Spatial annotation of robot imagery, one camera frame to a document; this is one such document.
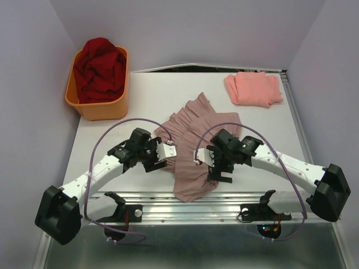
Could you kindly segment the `dusty pink skirt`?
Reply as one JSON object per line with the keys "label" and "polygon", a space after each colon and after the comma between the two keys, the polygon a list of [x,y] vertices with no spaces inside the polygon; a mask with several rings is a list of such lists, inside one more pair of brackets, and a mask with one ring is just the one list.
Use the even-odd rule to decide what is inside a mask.
{"label": "dusty pink skirt", "polygon": [[162,125],[172,135],[177,155],[167,159],[164,170],[174,174],[174,196],[183,202],[192,202],[215,190],[218,182],[207,180],[208,167],[195,165],[194,151],[201,136],[219,123],[240,123],[238,113],[217,113],[202,92],[197,99],[173,113]]}

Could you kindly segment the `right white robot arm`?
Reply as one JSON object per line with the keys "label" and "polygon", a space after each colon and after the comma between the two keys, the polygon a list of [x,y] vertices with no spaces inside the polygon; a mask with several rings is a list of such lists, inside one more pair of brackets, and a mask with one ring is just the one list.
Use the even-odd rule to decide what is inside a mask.
{"label": "right white robot arm", "polygon": [[269,221],[281,217],[291,219],[295,212],[312,212],[317,217],[336,222],[351,190],[342,168],[330,164],[327,168],[313,165],[281,152],[274,153],[269,145],[255,137],[242,140],[221,129],[211,144],[195,153],[198,162],[208,165],[209,181],[231,183],[235,165],[248,165],[284,178],[297,187],[294,191],[269,190],[258,203],[242,207],[242,220]]}

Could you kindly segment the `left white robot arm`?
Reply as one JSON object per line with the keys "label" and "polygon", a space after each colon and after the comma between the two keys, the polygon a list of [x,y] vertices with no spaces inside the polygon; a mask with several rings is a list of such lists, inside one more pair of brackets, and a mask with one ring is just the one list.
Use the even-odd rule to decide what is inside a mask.
{"label": "left white robot arm", "polygon": [[123,175],[138,163],[145,172],[167,166],[167,159],[176,156],[171,141],[152,138],[150,132],[136,128],[129,139],[110,149],[87,172],[57,188],[47,188],[40,201],[35,225],[61,245],[68,244],[80,229],[89,223],[104,226],[105,222],[121,222],[120,229],[106,227],[108,240],[118,242],[128,234],[130,221],[140,222],[142,207],[126,206],[124,198],[115,192],[105,192],[92,198],[107,183]]}

